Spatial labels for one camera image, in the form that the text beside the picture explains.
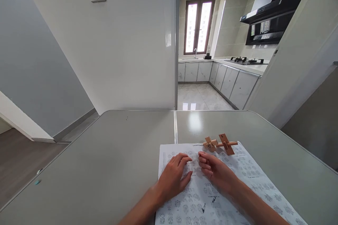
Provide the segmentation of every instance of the white cabinet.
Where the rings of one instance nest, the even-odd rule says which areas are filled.
[[[185,82],[197,81],[198,63],[186,63]]]
[[[217,70],[218,70],[218,63],[212,63],[212,68],[211,68],[211,74],[210,74],[210,79],[209,82],[212,83],[213,85],[215,85],[215,79],[216,79],[216,74],[217,74]]]
[[[216,75],[216,79],[215,79],[215,87],[220,91],[221,87],[222,87],[222,83],[223,83],[223,79],[225,76],[225,71],[226,71],[227,67],[224,65],[219,65],[218,66],[218,71],[217,71],[217,75]]]
[[[198,66],[197,81],[209,81],[212,62],[200,62]]]
[[[239,70],[235,70],[232,68],[228,68],[225,73],[225,77],[223,80],[222,88],[220,92],[226,97],[230,98],[233,85],[235,84],[237,75],[239,73]]]
[[[178,81],[184,82],[184,76],[186,74],[186,64],[185,63],[179,63],[178,73],[179,73]]]
[[[233,87],[230,101],[234,103],[239,110],[243,110],[252,89],[254,88],[258,77],[244,72],[239,72],[235,85]]]

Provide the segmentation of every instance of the paper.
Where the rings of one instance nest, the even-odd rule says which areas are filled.
[[[223,225],[250,222],[234,205],[210,183],[198,165],[198,152],[205,151],[222,160],[229,168],[250,187],[261,199],[280,214],[289,224],[305,225],[306,222],[297,214],[290,203],[269,180],[255,160],[238,142],[232,146],[235,155],[228,156],[224,149],[218,148],[210,153],[200,143],[161,145],[159,151],[158,177],[162,174],[171,157],[178,153],[188,154],[192,162],[186,165],[183,175],[193,171],[191,181],[186,189],[166,202],[156,212],[156,225]]]

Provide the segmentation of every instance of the brown window frame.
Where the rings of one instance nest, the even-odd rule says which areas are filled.
[[[189,54],[195,54],[195,51],[186,53],[186,42],[187,42],[187,26],[188,26],[188,7],[191,4],[197,4],[197,14],[196,14],[196,23],[195,23],[195,36],[194,36],[194,46],[193,48],[197,48],[198,45],[198,37],[200,34],[200,24],[201,24],[201,13],[202,13],[202,6],[203,3],[211,2],[211,9],[210,9],[210,17],[209,17],[209,27],[207,30],[207,37],[206,37],[206,43],[204,45],[204,51],[203,52],[197,52],[197,54],[206,54],[207,53],[207,47],[209,43],[209,37],[210,37],[210,30],[211,30],[211,21],[214,14],[214,5],[215,0],[189,0],[186,1],[186,23],[184,28],[184,49],[183,54],[189,55]]]

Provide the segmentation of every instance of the table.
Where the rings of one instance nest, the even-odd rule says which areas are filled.
[[[115,224],[157,180],[161,144],[222,133],[242,142],[309,224],[334,224],[338,174],[250,111],[107,111],[0,212],[0,224]]]
[[[177,111],[177,142],[240,141],[308,224],[336,224],[338,174],[251,111]]]

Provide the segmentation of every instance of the wooden floor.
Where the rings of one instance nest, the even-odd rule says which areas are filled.
[[[15,128],[0,134],[0,208],[66,147],[30,141]]]

